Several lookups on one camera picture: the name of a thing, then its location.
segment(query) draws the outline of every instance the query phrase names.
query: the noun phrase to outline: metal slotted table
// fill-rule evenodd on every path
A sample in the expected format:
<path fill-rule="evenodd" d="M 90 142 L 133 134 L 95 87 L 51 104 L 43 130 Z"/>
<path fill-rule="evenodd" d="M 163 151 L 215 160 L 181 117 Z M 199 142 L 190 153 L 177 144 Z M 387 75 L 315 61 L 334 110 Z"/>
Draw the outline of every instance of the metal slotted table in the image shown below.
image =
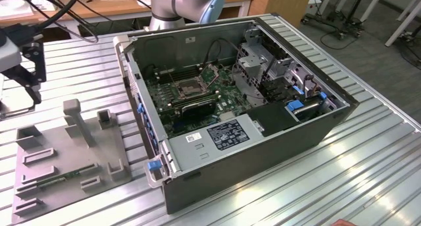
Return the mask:
<path fill-rule="evenodd" d="M 418 225 L 421 222 L 419 125 L 277 16 L 261 18 L 361 102 L 347 120 L 309 151 L 178 213 L 165 213 L 159 189 L 147 186 L 146 152 L 111 48 L 67 40 L 45 45 L 47 82 L 35 111 L 0 122 L 0 225 L 10 224 L 14 129 L 63 125 L 62 100 L 77 97 L 82 117 L 117 113 L 134 180 L 24 225 Z M 4 92 L 16 84 L 4 82 Z"/>

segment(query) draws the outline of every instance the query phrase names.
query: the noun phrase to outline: sticker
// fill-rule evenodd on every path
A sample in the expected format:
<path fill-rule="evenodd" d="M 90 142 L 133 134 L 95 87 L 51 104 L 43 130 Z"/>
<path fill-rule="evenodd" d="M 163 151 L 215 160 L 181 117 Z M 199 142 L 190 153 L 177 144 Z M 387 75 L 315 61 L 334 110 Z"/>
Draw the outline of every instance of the sticker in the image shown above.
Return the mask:
<path fill-rule="evenodd" d="M 219 151 L 250 139 L 237 120 L 209 128 L 207 133 Z"/>
<path fill-rule="evenodd" d="M 195 37 L 185 38 L 185 43 L 195 42 Z"/>
<path fill-rule="evenodd" d="M 194 133 L 193 135 L 189 135 L 189 136 L 185 137 L 187 143 L 190 143 L 191 141 L 195 141 L 195 140 L 198 140 L 201 138 L 202 138 L 202 136 L 199 135 L 198 132 Z"/>

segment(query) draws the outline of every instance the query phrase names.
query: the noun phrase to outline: gray floor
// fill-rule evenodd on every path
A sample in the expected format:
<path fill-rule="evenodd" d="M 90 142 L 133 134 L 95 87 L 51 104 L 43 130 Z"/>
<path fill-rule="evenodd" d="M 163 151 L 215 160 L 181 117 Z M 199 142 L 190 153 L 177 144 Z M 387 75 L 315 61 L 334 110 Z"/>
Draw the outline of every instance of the gray floor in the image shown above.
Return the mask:
<path fill-rule="evenodd" d="M 354 0 L 347 0 L 343 13 L 351 7 Z M 362 0 L 355 17 L 359 18 L 370 0 Z M 395 46 L 383 44 L 397 29 L 395 21 L 399 13 L 378 4 L 363 23 L 366 33 L 342 50 L 333 50 L 319 43 L 319 37 L 333 29 L 317 22 L 301 25 L 299 31 L 330 53 L 330 55 L 359 76 L 359 78 L 421 123 L 421 71 L 401 57 Z M 418 26 L 413 22 L 409 31 Z M 353 38 L 338 41 L 326 36 L 323 42 L 331 47 L 342 47 Z"/>

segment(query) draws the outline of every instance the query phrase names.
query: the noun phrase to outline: green circuit board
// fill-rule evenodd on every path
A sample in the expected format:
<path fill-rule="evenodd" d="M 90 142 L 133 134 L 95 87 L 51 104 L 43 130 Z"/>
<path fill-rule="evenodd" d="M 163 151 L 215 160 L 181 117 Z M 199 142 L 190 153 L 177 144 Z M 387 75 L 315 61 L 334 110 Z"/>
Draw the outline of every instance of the green circuit board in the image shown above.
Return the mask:
<path fill-rule="evenodd" d="M 185 82 L 194 83 L 195 85 L 189 86 L 191 91 L 189 93 L 190 96 L 186 96 L 182 88 L 179 88 L 179 84 L 182 85 Z M 242 97 L 241 91 L 233 84 L 227 68 L 217 69 L 209 66 L 199 76 L 194 78 L 165 84 L 159 84 L 157 80 L 147 80 L 146 86 L 169 138 L 215 124 L 219 122 L 219 115 L 223 113 L 238 116 L 251 108 L 251 105 Z M 203 100 L 215 100 L 213 114 L 190 121 L 179 121 L 179 107 Z"/>

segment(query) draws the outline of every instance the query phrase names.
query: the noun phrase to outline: wooden cabinet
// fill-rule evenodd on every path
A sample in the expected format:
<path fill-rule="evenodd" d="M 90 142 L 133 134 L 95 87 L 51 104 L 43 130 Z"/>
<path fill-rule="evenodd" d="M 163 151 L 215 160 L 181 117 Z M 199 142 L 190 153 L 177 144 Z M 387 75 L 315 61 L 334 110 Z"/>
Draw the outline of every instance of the wooden cabinet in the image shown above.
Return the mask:
<path fill-rule="evenodd" d="M 309 0 L 253 0 L 249 15 L 277 13 L 294 26 L 298 27 L 305 14 Z"/>

